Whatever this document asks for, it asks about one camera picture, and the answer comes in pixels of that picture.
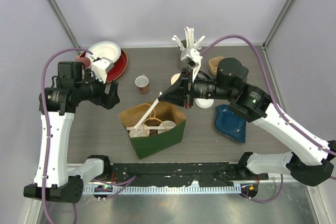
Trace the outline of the stack of green paper cups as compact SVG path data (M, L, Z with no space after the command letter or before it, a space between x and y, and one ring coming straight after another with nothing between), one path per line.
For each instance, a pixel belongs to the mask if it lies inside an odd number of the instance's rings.
M180 73L177 73L171 77L171 85L173 85L179 79L180 75Z

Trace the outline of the straw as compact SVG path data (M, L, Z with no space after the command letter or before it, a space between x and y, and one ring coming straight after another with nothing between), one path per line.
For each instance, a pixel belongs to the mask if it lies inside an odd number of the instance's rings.
M138 123L134 126L134 128L137 130L138 127L147 119L148 115L151 114L151 112L154 110L156 105L159 103L159 97L162 95L162 92L159 93L157 99L152 103L152 105L148 108L148 110L145 112L145 114L141 117L141 119L138 121Z
M135 127L135 126L132 126L132 127L127 127L126 128L128 131L130 130L140 130L140 129L143 129L143 130L164 130L164 129L167 129L166 127L164 126L147 126L147 125L143 125L142 127Z

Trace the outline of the stack of white lids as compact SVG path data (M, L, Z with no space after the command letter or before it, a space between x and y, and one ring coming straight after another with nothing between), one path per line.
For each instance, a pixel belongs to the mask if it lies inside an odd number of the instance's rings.
M213 106L214 100L213 99L195 99L195 103L198 107L202 109L209 109Z

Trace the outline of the white cup lid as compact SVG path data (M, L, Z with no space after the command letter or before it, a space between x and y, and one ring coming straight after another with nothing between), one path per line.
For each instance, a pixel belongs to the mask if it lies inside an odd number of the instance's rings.
M129 131L129 137L135 138L135 137L147 137L150 135L150 130L146 128L138 128L134 130Z
M173 121L163 121L160 125L159 125L159 129L157 131L158 134L167 132L169 130L171 130L172 128L176 127L176 123Z

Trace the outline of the green paper bag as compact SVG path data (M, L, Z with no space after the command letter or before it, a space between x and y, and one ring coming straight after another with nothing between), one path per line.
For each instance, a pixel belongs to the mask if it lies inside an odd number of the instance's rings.
M125 129L135 126L151 105L152 102L142 103L119 113ZM182 141L186 116L176 106L169 103L159 102L140 127L143 125L159 126L163 121L168 120L175 122L176 127L161 134L158 134L158 130L150 130L150 135L147 137L129 137L138 159L149 157Z

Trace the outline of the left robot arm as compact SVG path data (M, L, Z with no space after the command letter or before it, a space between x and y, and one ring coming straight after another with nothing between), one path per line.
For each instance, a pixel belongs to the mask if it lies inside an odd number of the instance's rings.
M82 62L58 63L56 86L45 88L39 96L40 102L46 102L39 106L43 128L40 159L33 183L24 187L25 197L75 204L86 184L111 177L110 160L105 155L90 155L79 167L67 170L69 134L79 103L90 101L109 110L120 102L118 82L112 81L106 93L106 83L97 73Z

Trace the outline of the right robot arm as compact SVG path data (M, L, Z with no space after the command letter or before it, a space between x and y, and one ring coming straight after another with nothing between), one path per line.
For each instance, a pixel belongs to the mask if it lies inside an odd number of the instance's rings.
M183 69L159 101L190 108L198 98L226 100L237 117L269 132L290 149L287 153L267 155L245 152L237 166L242 179L274 173L290 175L308 186L330 179L335 141L322 140L296 124L272 102L268 93L247 83L247 76L248 69L235 58L221 60L214 79L195 78Z

